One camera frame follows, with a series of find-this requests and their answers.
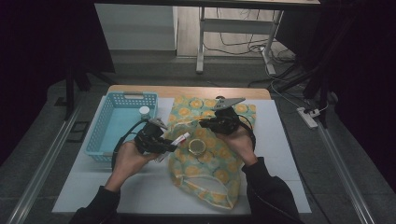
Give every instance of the white power strip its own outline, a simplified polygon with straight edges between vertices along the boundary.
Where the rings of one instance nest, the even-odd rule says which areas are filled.
[[[311,118],[311,116],[309,115],[309,113],[305,114],[304,113],[305,108],[304,107],[299,107],[297,108],[297,112],[300,114],[300,116],[303,118],[303,120],[305,121],[306,125],[308,125],[308,127],[310,129],[314,129],[318,127],[318,124],[316,121],[314,121],[314,119]]]

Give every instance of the plastic basket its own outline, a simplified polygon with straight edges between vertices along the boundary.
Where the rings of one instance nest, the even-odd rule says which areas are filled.
[[[84,152],[96,161],[111,161],[114,147],[141,116],[139,108],[147,106],[151,118],[157,116],[156,92],[110,92],[102,99],[84,142]],[[145,124],[134,129],[137,133]],[[126,140],[134,139],[130,134]]]

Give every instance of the metal frame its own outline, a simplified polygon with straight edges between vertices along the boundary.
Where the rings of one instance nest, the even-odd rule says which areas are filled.
[[[196,73],[204,72],[204,33],[231,33],[231,34],[254,34],[269,35],[267,45],[260,50],[264,58],[268,74],[275,75],[274,66],[271,63],[269,52],[276,35],[277,27],[282,17],[283,11],[276,11],[273,21],[239,21],[225,19],[205,19],[205,8],[201,9],[200,32],[197,52]]]
[[[361,191],[359,190],[358,186],[356,186],[352,175],[347,169],[347,166],[340,152],[338,151],[337,146],[332,140],[332,136],[330,135],[329,131],[325,129],[321,123],[318,125],[318,131],[323,143],[327,148],[327,151],[329,152],[329,156],[332,160],[332,163],[334,164],[335,170],[337,171],[342,183],[344,184],[346,193],[350,196],[351,202],[355,207],[356,214],[361,220],[361,223],[375,224],[373,215],[371,214],[371,211],[366,201],[364,201],[364,198],[361,195]]]
[[[228,7],[269,10],[322,10],[319,1],[289,2],[272,0],[95,0],[94,3],[143,5],[143,6],[178,6],[178,7]],[[345,6],[327,6],[326,8],[344,8]]]
[[[87,94],[88,93],[83,92],[81,94],[81,97],[78,98],[76,109],[71,114],[70,119],[64,121],[64,124],[62,125],[60,131],[53,140],[52,144],[49,147],[49,150],[47,151],[43,160],[38,165],[37,169],[35,170],[35,174],[33,175],[25,191],[20,197],[20,200],[12,211],[11,216],[7,221],[7,224],[23,223],[29,215],[30,209],[34,204],[39,191],[43,187],[47,176],[50,173],[52,165],[53,163],[55,163],[55,160],[64,145],[64,141],[66,140],[67,135],[73,127],[74,121],[76,120],[81,110],[81,105],[84,105],[85,103]]]

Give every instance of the yellow floral cloth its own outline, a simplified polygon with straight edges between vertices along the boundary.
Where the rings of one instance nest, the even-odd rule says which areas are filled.
[[[186,96],[175,99],[165,137],[176,139],[186,132],[191,136],[175,153],[170,154],[168,168],[177,187],[216,207],[232,209],[238,200],[241,182],[239,167],[242,162],[213,132],[201,128],[198,123],[198,119],[215,117],[211,109],[216,102],[214,99]],[[255,105],[238,104],[233,108],[238,115],[243,115],[254,124]],[[204,154],[194,156],[189,152],[189,142],[193,139],[205,142]]]

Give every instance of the metal stand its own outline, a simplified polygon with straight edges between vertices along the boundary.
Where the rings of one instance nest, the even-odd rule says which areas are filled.
[[[206,19],[205,8],[201,9],[200,16],[200,36],[197,54],[196,73],[204,72],[204,32],[231,33],[231,34],[255,34],[269,35],[266,47],[262,47],[262,57],[264,58],[269,75],[275,75],[274,66],[271,63],[269,52],[274,41],[277,27],[282,17],[283,11],[276,11],[273,21],[239,21],[225,19]]]

